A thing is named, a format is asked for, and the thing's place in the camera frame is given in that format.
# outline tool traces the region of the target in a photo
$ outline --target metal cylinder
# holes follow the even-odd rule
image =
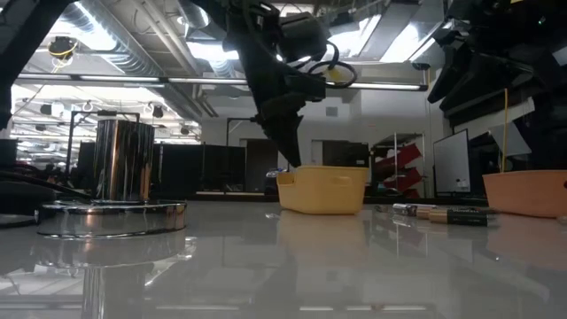
[[[93,199],[143,202],[149,199],[154,128],[132,121],[98,122]]]

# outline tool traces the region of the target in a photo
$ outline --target black cable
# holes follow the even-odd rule
[[[338,64],[338,59],[340,58],[340,51],[338,50],[338,47],[337,45],[335,45],[335,43],[332,43],[331,41],[327,40],[327,44],[333,47],[333,59],[330,61],[328,67],[329,70],[332,70]]]
[[[307,74],[309,74],[309,75],[314,74],[313,71],[316,70],[317,68],[319,68],[321,66],[330,66],[331,63],[332,63],[332,61],[319,62],[319,63],[315,64],[314,66],[311,66],[311,68],[309,68],[309,70],[307,71]],[[348,71],[350,71],[353,74],[353,77],[348,82],[341,82],[341,83],[335,83],[335,84],[325,83],[325,86],[327,88],[330,88],[330,89],[346,89],[349,86],[353,85],[353,83],[355,83],[356,80],[358,80],[358,74],[356,73],[356,70],[354,69],[353,66],[351,66],[351,65],[349,65],[345,62],[342,62],[342,61],[338,61],[337,66],[342,66],[345,69],[347,69]]]
[[[12,179],[15,181],[20,181],[20,182],[25,182],[25,183],[30,183],[33,185],[38,185],[38,186],[42,186],[54,191],[59,191],[68,195],[73,195],[76,196],[78,198],[85,198],[85,199],[90,199],[90,195],[87,194],[83,194],[79,191],[74,191],[71,190],[67,187],[64,186],[60,186],[60,185],[56,185],[54,183],[49,183],[49,182],[45,182],[42,181],[40,179],[34,178],[34,177],[28,177],[25,175],[20,175],[20,174],[15,174],[15,173],[10,173],[10,172],[4,172],[4,171],[0,171],[0,177],[3,178],[7,178],[7,179]]]

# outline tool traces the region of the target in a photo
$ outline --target ceiling pipe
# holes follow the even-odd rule
[[[105,56],[105,60],[118,67],[126,75],[165,75],[140,43],[100,0],[82,0],[80,3],[69,4],[61,15],[61,19],[85,34],[94,34],[103,28],[117,43],[113,51],[119,53],[115,56]],[[151,88],[150,90],[165,98],[167,103],[183,118],[200,121],[202,112],[197,104],[187,99],[176,85],[168,84],[164,88]]]
[[[187,62],[189,62],[189,64],[191,65],[191,68],[193,69],[193,74],[191,74],[191,75],[195,75],[195,74],[201,75],[200,67],[198,65],[197,60],[195,60],[195,58],[193,58],[193,55],[189,51],[187,44],[185,44],[184,42],[179,40],[179,36],[177,35],[177,31],[174,30],[173,27],[171,27],[169,20],[167,20],[167,18],[163,15],[163,12],[158,8],[158,6],[153,2],[153,0],[144,0],[144,3],[147,5],[148,9],[150,9],[151,14],[153,14],[158,19],[159,24],[163,28],[166,29],[167,33],[169,34],[169,39],[171,41],[173,41],[174,45],[177,47],[177,49],[179,49],[179,51],[181,52],[181,54],[183,55],[185,60]]]
[[[145,7],[138,1],[138,0],[130,0],[130,2],[134,5],[134,7],[138,10],[140,14],[146,19],[150,27],[159,37],[159,39],[167,46],[167,49],[171,51],[171,54],[174,55],[174,58],[179,62],[183,70],[185,70],[188,74],[195,74],[196,71],[193,69],[189,60],[187,60],[181,52],[175,47],[175,45],[169,40],[166,34],[161,31],[156,21],[151,17],[150,13],[145,9]]]

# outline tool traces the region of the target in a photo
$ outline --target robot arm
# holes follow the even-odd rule
[[[238,52],[258,110],[255,120],[290,164],[300,166],[297,130],[302,116],[298,111],[306,101],[323,100],[330,85],[321,74],[301,73],[287,63],[304,57],[320,61],[329,31],[308,12],[280,18],[272,4],[260,0],[191,1],[227,32],[223,48]],[[277,60],[277,54],[283,62]],[[347,67],[353,79],[331,86],[345,88],[355,81],[355,71],[338,61],[338,52],[332,61],[320,62],[310,71],[335,65]]]

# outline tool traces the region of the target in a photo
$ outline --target yellow plastic bin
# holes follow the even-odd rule
[[[280,205],[305,214],[358,214],[367,168],[304,166],[277,175]]]

